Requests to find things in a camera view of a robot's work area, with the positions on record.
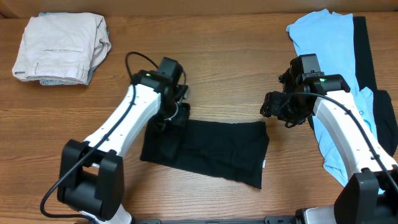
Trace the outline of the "black t-shirt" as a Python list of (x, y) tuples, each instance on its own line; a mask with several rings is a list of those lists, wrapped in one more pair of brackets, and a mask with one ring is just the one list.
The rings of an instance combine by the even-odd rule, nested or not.
[(262, 187), (269, 145), (266, 124), (189, 120), (164, 130), (149, 122), (140, 159), (211, 177)]

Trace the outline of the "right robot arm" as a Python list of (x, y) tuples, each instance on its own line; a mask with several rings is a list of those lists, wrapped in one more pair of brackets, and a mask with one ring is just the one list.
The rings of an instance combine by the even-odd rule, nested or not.
[(288, 223), (397, 223), (397, 162), (362, 119), (349, 85), (325, 75), (315, 54), (300, 55), (279, 77), (281, 92), (268, 92), (260, 113), (276, 116), (286, 128), (310, 115), (329, 132), (344, 162), (348, 183), (333, 205), (303, 208)]

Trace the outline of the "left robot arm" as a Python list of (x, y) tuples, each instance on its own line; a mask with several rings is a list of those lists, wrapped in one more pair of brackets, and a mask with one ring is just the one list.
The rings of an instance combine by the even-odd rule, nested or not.
[(123, 159), (146, 123), (168, 146), (176, 146), (189, 117), (179, 84), (183, 67), (163, 58), (155, 70), (130, 74), (126, 96), (112, 115), (83, 142), (63, 148), (57, 198), (90, 223), (132, 223), (122, 206)]

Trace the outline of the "light blue printed t-shirt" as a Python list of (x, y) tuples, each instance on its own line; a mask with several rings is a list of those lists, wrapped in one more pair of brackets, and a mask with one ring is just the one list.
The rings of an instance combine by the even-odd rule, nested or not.
[[(356, 78), (354, 55), (353, 15), (330, 13), (327, 9), (315, 11), (287, 26), (297, 55), (316, 54), (320, 70), (325, 75), (340, 74), (351, 88), (355, 105), (362, 119), (377, 137), (373, 114), (373, 92), (360, 89)], [(323, 123), (311, 116), (315, 137), (324, 157), (323, 167), (341, 185), (348, 183), (343, 160)]]

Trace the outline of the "black garment under pile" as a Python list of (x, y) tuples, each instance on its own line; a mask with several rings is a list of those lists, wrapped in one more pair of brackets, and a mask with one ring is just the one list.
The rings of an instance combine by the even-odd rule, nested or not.
[(356, 78), (360, 89), (369, 88), (373, 92), (372, 112), (376, 124), (377, 138), (385, 151), (393, 156), (397, 149), (397, 121), (390, 95), (377, 88), (373, 58), (369, 43), (366, 18), (353, 17), (354, 54)]

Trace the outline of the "folded beige pants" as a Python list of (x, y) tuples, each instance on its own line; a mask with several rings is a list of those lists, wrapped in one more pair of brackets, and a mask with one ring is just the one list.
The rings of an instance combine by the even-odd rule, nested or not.
[(101, 15), (41, 13), (24, 29), (12, 74), (41, 85), (88, 85), (111, 47)]

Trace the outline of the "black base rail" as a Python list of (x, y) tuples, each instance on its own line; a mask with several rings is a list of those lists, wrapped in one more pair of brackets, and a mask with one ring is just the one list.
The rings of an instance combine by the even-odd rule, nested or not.
[(160, 220), (146, 219), (133, 221), (135, 224), (293, 224), (301, 223), (295, 216), (267, 216), (264, 218), (215, 219), (215, 220)]

